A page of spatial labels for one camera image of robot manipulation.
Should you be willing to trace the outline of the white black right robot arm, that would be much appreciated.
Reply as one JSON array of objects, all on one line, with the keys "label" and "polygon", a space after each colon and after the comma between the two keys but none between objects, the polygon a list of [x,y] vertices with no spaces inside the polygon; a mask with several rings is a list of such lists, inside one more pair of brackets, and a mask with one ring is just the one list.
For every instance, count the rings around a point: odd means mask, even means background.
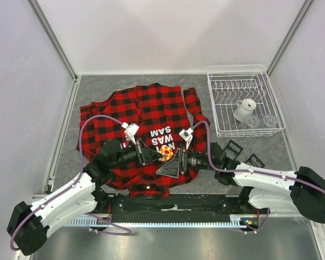
[{"label": "white black right robot arm", "polygon": [[241,187],[236,205],[243,213],[270,209],[278,213],[299,213],[325,224],[325,180],[308,167],[301,166],[297,171],[255,167],[227,157],[216,142],[204,152],[184,147],[173,151],[166,145],[158,152],[163,161],[158,175],[177,179],[192,170],[214,170],[219,183]]}]

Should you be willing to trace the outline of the yellow plush flower brooch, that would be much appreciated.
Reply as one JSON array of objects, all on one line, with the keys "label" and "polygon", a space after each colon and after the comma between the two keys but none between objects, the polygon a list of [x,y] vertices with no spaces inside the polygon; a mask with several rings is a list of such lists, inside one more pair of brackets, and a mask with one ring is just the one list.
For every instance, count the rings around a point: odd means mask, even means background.
[{"label": "yellow plush flower brooch", "polygon": [[168,146],[162,146],[159,153],[162,155],[162,157],[159,159],[162,162],[167,162],[174,156],[173,149]]}]

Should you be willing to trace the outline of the red black plaid shirt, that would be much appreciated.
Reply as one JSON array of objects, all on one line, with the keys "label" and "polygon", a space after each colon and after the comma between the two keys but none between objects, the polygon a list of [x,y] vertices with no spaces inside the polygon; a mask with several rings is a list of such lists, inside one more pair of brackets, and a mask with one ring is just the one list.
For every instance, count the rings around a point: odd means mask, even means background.
[{"label": "red black plaid shirt", "polygon": [[[92,160],[103,143],[110,139],[119,140],[121,148],[126,148],[129,140],[123,128],[114,122],[118,119],[128,124],[136,123],[139,130],[135,137],[149,148],[159,151],[166,145],[176,151],[185,144],[179,132],[190,128],[189,114],[195,124],[208,120],[202,114],[200,99],[194,88],[182,90],[180,86],[154,83],[116,91],[105,101],[92,102],[80,108],[80,127],[84,130],[82,141],[76,148],[87,160]],[[116,190],[128,190],[132,197],[165,199],[170,188],[187,184],[198,174],[197,170],[192,170],[177,179],[157,175],[156,171],[162,165],[159,160],[146,166],[132,162],[114,169],[106,185]]]}]

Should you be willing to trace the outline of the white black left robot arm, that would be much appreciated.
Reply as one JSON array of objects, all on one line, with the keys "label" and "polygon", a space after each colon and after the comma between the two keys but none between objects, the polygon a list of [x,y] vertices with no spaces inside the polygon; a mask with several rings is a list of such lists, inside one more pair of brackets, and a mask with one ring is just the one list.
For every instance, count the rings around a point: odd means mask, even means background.
[{"label": "white black left robot arm", "polygon": [[112,178],[115,168],[130,163],[145,166],[160,158],[162,154],[142,140],[127,148],[121,148],[116,139],[106,141],[70,182],[34,203],[15,205],[7,227],[11,250],[29,256],[69,221],[92,211],[106,211],[108,200],[101,186]]}]

